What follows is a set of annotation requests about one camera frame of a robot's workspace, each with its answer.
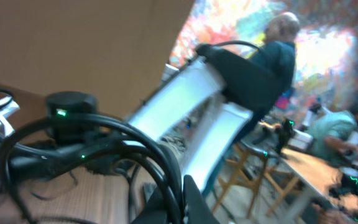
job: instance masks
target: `brown wall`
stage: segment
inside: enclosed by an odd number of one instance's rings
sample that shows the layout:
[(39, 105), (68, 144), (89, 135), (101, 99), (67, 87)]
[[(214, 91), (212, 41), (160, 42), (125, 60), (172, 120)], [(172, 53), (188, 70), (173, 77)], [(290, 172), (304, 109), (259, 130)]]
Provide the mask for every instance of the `brown wall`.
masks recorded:
[(194, 0), (0, 0), (0, 84), (123, 117), (159, 84)]

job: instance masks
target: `painted mural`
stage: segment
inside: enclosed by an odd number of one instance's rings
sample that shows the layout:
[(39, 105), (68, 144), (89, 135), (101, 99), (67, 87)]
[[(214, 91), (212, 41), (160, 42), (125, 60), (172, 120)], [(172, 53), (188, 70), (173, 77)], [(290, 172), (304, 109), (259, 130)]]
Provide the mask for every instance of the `painted mural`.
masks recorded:
[[(196, 0), (172, 50), (180, 67), (199, 43), (246, 40), (262, 44), (263, 30), (276, 14), (297, 14), (302, 30), (296, 40), (296, 94), (286, 111), (300, 121), (317, 98), (332, 110), (358, 100), (358, 1), (356, 0)], [(243, 57), (252, 51), (230, 46)]]

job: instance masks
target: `bald man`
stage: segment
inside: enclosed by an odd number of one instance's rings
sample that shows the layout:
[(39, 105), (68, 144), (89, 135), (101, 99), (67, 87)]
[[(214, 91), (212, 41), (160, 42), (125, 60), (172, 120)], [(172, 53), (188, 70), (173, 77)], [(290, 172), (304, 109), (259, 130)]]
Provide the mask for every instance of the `bald man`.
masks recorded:
[[(291, 87), (293, 74), (295, 72), (295, 39), (300, 28), (299, 20), (293, 13), (285, 12), (274, 17), (267, 24), (267, 28), (264, 32), (265, 45), (262, 49), (268, 57), (264, 57), (260, 52), (256, 52), (249, 59), (251, 62), (271, 70), (284, 80), (283, 92)], [(268, 110), (256, 111), (252, 119), (239, 131), (232, 143), (235, 144), (250, 133), (273, 106), (274, 105), (270, 105)], [(213, 189), (215, 180), (218, 178), (219, 172), (224, 166), (224, 161), (230, 156), (232, 151), (233, 148), (230, 147), (210, 174), (206, 187), (203, 190), (204, 198), (208, 196)]]

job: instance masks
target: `wooden table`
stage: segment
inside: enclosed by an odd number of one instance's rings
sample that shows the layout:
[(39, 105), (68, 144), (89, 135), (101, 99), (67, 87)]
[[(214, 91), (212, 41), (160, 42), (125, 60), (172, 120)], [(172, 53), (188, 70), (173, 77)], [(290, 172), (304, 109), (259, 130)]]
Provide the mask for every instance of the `wooden table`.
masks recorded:
[[(21, 109), (15, 112), (8, 121), (13, 128), (45, 117), (46, 109), (44, 97), (14, 88), (1, 86), (11, 90)], [(33, 135), (28, 141), (45, 138), (44, 132)], [(73, 170), (79, 185), (55, 200), (41, 201), (31, 196), (28, 186), (24, 185), (21, 195), (30, 212), (35, 215), (64, 215), (84, 218), (96, 223), (126, 223), (127, 222), (127, 194), (128, 184), (123, 177), (92, 175), (84, 168)], [(144, 182), (153, 182), (151, 176), (141, 169), (135, 182), (135, 192), (138, 204), (142, 205), (140, 189)], [(58, 193), (67, 189), (73, 183), (69, 175), (63, 175), (56, 180), (37, 187), (37, 193)], [(0, 206), (0, 224), (21, 223), (20, 213), (10, 199)]]
[[(284, 149), (283, 153), (288, 156), (288, 159), (282, 159), (282, 161), (306, 186), (279, 223), (290, 223), (306, 208), (313, 197), (324, 196), (333, 204), (337, 202), (328, 197), (328, 187), (337, 184), (340, 180), (341, 172), (338, 169), (330, 167), (321, 159), (304, 153), (289, 149)], [(358, 210), (358, 197), (354, 195), (343, 197), (341, 204), (348, 210)]]

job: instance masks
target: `table leg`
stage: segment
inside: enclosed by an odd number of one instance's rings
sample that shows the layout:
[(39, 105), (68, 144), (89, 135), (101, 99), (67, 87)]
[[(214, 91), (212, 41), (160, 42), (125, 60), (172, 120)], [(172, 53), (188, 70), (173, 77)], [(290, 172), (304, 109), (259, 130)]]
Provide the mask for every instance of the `table leg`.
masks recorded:
[(291, 223), (308, 206), (311, 199), (315, 196), (316, 193), (314, 190), (309, 186), (305, 186), (302, 193), (291, 203), (286, 214), (281, 217), (278, 223)]

